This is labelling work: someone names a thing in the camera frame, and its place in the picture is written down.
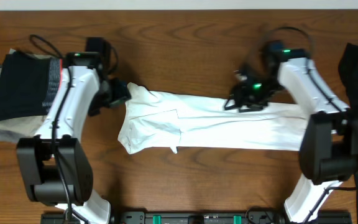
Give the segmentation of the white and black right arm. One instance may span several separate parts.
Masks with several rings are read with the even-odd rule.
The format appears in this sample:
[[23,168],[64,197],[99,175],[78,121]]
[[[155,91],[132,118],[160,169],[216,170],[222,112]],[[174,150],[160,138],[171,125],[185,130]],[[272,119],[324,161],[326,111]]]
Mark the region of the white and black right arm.
[[358,191],[358,116],[331,91],[305,50],[266,48],[261,53],[266,78],[243,64],[229,97],[234,103],[224,108],[261,111],[276,92],[291,94],[308,120],[299,149],[302,175],[275,223],[314,223],[331,192]]

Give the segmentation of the white t-shirt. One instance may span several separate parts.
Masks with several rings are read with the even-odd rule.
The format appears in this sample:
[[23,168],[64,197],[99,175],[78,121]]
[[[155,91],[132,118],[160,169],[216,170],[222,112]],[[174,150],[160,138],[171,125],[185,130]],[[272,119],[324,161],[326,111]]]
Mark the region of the white t-shirt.
[[117,139],[129,154],[149,147],[298,151],[308,123],[294,104],[239,113],[224,110],[221,98],[149,91],[135,83],[127,87],[132,98]]

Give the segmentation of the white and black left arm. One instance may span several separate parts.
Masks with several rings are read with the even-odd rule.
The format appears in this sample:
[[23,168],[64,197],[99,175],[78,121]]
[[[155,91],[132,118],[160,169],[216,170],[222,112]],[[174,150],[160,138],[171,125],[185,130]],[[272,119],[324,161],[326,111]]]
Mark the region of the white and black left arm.
[[107,57],[73,52],[61,60],[61,84],[47,118],[16,153],[30,201],[63,210],[42,223],[111,223],[111,204],[93,188],[93,170],[81,145],[88,116],[131,98],[127,85],[108,78]]

